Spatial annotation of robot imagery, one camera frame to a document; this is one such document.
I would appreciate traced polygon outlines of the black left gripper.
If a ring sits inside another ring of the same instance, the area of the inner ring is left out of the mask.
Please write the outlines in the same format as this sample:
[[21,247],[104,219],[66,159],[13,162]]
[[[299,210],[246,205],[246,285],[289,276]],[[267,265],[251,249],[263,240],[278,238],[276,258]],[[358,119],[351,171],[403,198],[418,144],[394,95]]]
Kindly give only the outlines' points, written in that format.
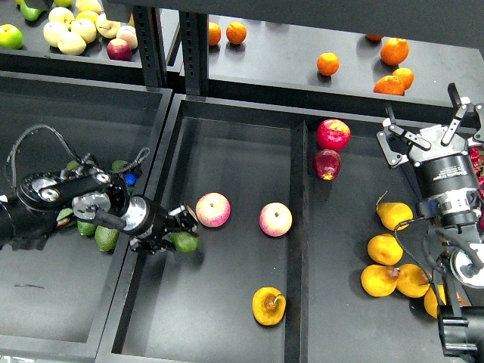
[[132,236],[129,249],[135,253],[175,252],[175,244],[166,235],[169,232],[199,235],[196,213],[186,203],[167,211],[146,197],[136,195],[130,199],[123,221],[123,233]]

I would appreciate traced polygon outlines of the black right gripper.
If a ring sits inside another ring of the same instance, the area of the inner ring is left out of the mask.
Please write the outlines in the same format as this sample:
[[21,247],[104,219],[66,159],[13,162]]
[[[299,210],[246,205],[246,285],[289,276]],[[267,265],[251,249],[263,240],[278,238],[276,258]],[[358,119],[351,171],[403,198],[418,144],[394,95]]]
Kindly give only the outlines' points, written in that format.
[[[416,135],[396,124],[392,106],[387,104],[383,130],[377,133],[377,141],[390,168],[407,163],[408,158],[414,165],[420,194],[424,199],[453,190],[476,190],[479,187],[467,154],[467,139],[456,132],[461,122],[470,117],[479,124],[470,138],[470,144],[483,144],[483,104],[463,101],[453,82],[448,84],[447,91],[455,109],[448,128],[434,125],[421,129]],[[411,145],[408,157],[391,149],[389,140],[394,137]]]

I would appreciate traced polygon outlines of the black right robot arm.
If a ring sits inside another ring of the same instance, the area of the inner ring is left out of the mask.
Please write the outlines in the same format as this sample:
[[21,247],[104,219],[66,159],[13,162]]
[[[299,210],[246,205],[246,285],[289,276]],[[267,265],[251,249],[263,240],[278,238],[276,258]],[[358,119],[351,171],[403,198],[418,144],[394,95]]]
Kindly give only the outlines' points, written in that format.
[[448,85],[455,114],[448,125],[434,125],[413,133],[396,123],[391,107],[377,133],[380,148],[391,168],[413,167],[421,199],[419,220],[432,225],[422,240],[430,286],[437,300],[442,352],[465,362],[483,360],[483,307],[463,306],[457,287],[483,287],[483,233],[479,220],[483,196],[471,161],[470,147],[483,144],[483,128],[465,137],[461,123],[483,123],[483,105],[462,98],[455,84]]

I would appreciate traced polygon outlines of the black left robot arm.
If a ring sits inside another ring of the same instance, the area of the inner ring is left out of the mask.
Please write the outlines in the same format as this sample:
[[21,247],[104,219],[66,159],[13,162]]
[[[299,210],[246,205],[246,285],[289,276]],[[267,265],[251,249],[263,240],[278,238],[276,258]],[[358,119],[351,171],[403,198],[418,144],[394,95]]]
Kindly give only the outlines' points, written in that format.
[[[18,180],[18,149],[41,129],[57,137],[74,164]],[[56,129],[31,126],[14,142],[5,162],[11,193],[1,197],[1,244],[13,250],[41,250],[66,219],[128,235],[133,252],[194,252],[199,246],[198,221],[189,206],[183,203],[168,211],[144,195],[130,193],[140,175],[139,165],[149,154],[149,148],[143,147],[132,162],[108,170],[91,154],[78,156]]]

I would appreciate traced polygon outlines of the green avocado under arm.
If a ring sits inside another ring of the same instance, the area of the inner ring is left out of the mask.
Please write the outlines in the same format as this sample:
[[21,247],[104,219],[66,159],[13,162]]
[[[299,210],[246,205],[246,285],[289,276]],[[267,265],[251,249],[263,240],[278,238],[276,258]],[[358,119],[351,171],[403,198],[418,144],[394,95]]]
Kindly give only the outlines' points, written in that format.
[[90,237],[94,235],[97,229],[97,225],[90,222],[83,222],[80,220],[77,221],[76,225],[78,232],[85,237]]

